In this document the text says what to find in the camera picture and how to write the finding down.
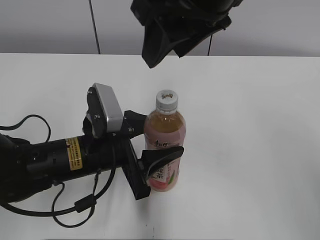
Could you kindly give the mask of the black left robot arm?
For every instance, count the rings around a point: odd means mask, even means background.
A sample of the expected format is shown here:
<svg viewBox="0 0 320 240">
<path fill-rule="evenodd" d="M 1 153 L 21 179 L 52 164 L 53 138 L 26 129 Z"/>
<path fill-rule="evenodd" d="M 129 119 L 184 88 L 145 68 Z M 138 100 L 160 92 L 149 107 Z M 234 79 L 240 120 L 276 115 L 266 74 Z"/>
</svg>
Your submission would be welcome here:
<svg viewBox="0 0 320 240">
<path fill-rule="evenodd" d="M 117 131 L 100 120 L 83 121 L 83 135 L 31 144 L 0 137 L 0 199 L 23 201 L 54 184 L 121 168 L 136 200 L 150 195 L 148 180 L 158 169 L 181 157 L 180 145 L 144 150 L 137 158 L 132 138 L 144 133 L 146 116 L 128 110 Z"/>
</svg>

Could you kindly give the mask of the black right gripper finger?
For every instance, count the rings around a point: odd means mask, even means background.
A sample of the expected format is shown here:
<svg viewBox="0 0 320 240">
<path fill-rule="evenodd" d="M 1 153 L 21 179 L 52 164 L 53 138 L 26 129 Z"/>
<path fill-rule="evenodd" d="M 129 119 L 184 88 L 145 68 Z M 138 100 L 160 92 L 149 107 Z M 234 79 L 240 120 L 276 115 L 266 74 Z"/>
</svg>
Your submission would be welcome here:
<svg viewBox="0 0 320 240">
<path fill-rule="evenodd" d="M 218 19 L 183 18 L 177 29 L 171 32 L 169 52 L 181 58 L 217 32 L 224 31 L 232 23 L 229 16 Z"/>
<path fill-rule="evenodd" d="M 156 67 L 178 42 L 176 18 L 159 17 L 145 26 L 142 58 L 149 68 Z"/>
</svg>

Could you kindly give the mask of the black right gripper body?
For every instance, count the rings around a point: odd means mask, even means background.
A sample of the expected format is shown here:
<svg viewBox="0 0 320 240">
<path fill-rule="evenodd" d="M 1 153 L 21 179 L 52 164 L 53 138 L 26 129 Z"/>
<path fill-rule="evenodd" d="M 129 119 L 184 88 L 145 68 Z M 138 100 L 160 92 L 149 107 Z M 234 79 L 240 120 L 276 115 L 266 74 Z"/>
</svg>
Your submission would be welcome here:
<svg viewBox="0 0 320 240">
<path fill-rule="evenodd" d="M 241 0 L 134 0 L 130 10 L 145 28 L 223 29 Z"/>
</svg>

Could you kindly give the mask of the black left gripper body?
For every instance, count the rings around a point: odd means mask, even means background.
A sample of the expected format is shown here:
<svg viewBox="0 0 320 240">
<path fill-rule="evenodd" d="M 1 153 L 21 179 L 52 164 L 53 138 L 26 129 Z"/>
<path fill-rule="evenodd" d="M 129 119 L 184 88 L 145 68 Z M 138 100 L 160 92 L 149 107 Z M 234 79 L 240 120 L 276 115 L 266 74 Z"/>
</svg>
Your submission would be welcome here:
<svg viewBox="0 0 320 240">
<path fill-rule="evenodd" d="M 131 143 L 132 138 L 122 135 L 122 129 L 108 133 L 103 138 L 95 138 L 88 117 L 82 127 L 82 163 L 88 174 L 98 170 L 104 172 L 121 168 L 136 200 L 147 198 L 151 188 L 138 170 L 137 155 Z"/>
</svg>

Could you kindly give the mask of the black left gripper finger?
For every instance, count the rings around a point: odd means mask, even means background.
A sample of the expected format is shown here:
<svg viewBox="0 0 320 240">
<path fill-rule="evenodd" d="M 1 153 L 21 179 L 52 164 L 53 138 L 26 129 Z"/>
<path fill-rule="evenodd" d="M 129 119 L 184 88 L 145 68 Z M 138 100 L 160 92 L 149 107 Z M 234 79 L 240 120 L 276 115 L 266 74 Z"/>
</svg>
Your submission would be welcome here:
<svg viewBox="0 0 320 240">
<path fill-rule="evenodd" d="M 183 146 L 160 150 L 143 150 L 141 155 L 141 173 L 144 179 L 148 180 L 158 169 L 180 158 L 183 153 Z"/>
<path fill-rule="evenodd" d="M 128 138 L 134 138 L 144 134 L 144 126 L 147 115 L 126 110 L 121 126 L 121 134 Z"/>
</svg>

